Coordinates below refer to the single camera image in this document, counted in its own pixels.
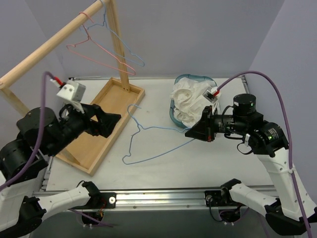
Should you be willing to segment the pink wire hanger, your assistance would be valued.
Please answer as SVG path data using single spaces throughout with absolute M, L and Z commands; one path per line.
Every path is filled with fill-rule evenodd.
M 86 28 L 86 26 L 84 24 L 82 24 L 80 27 L 80 29 L 82 28 L 87 36 L 87 38 L 84 40 L 84 41 L 80 41 L 80 42 L 77 42 L 75 44 L 67 44 L 66 45 L 66 48 L 69 52 L 75 54 L 75 55 L 78 55 L 86 60 L 89 60 L 93 63 L 96 63 L 96 64 L 99 64 L 99 65 L 102 65 L 104 67 L 107 67 L 107 68 L 111 68 L 111 69 L 114 69 L 114 70 L 117 70 L 119 72 L 124 72 L 124 73 L 127 73 L 128 75 L 136 75 L 136 71 L 133 67 L 131 67 L 130 65 L 128 65 L 127 63 L 124 63 L 122 62 L 121 60 L 119 60 L 119 58 L 117 56 L 115 56 L 113 53 L 111 53 L 109 50 L 107 50 L 106 48 L 104 48 L 103 46 L 101 46 L 99 43 L 95 42 L 92 37 L 90 36 L 89 32 L 88 32 L 88 29 Z M 102 63 L 102 62 L 99 62 L 97 60 L 94 60 L 92 58 L 89 58 L 83 54 L 80 54 L 74 50 L 72 50 L 71 48 L 76 48 L 77 46 L 81 45 L 81 44 L 84 44 L 86 42 L 92 42 L 95 46 L 97 46 L 99 49 L 101 49 L 103 52 L 107 53 L 108 55 L 110 55 L 112 58 L 114 58 L 116 60 L 117 63 L 119 63 L 119 66 L 126 66 L 127 68 L 131 69 L 132 71 L 128 71 L 127 69 L 124 70 L 124 69 L 120 69 L 119 67 L 114 67 L 114 66 L 111 66 L 109 64 L 105 64 L 105 63 Z

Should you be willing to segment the blue wire hanger front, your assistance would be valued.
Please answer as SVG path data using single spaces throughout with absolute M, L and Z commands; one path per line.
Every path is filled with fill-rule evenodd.
M 132 60 L 132 59 L 129 59 L 127 57 L 125 57 L 122 53 L 116 53 L 114 50 L 110 50 L 111 53 L 114 53 L 116 56 L 120 56 L 122 57 L 123 59 L 125 59 L 126 61 L 129 61 L 133 64 L 136 64 L 138 66 L 141 66 L 141 67 L 144 67 L 145 66 L 145 62 L 143 61 L 143 59 L 138 56 L 137 54 L 133 53 L 130 49 L 130 47 L 121 39 L 121 37 L 119 36 L 118 33 L 116 33 L 114 30 L 112 30 L 110 28 L 110 25 L 108 23 L 108 21 L 106 20 L 106 17 L 107 17 L 107 7 L 106 7 L 106 4 L 104 3 L 103 0 L 100 1 L 102 4 L 103 4 L 103 8 L 104 8 L 104 12 L 103 12 L 103 22 L 102 23 L 94 23 L 90 26 L 87 27 L 87 29 L 89 30 L 90 28 L 93 28 L 93 27 L 97 27 L 97 26 L 100 26 L 100 27 L 105 27 L 109 32 L 113 33 L 115 35 L 115 39 L 116 40 L 119 40 L 123 46 L 128 50 L 129 54 L 135 58 L 137 58 L 138 60 L 135 61 L 135 60 Z

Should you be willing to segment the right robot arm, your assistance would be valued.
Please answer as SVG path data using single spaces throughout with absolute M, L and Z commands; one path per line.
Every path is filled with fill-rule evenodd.
M 219 202 L 228 206 L 245 205 L 258 212 L 269 226 L 281 236 L 299 236 L 307 231 L 304 218 L 309 223 L 317 221 L 317 205 L 307 194 L 302 182 L 296 179 L 295 188 L 292 176 L 298 173 L 289 167 L 290 150 L 282 128 L 264 120 L 256 110 L 256 97 L 252 94 L 239 94 L 233 98 L 231 115 L 213 114 L 206 106 L 201 119 L 186 133 L 186 137 L 212 142 L 218 133 L 226 138 L 237 134 L 250 152 L 264 165 L 278 196 L 272 197 L 244 185 L 238 179 L 221 185 L 220 195 L 213 196 L 212 205 Z

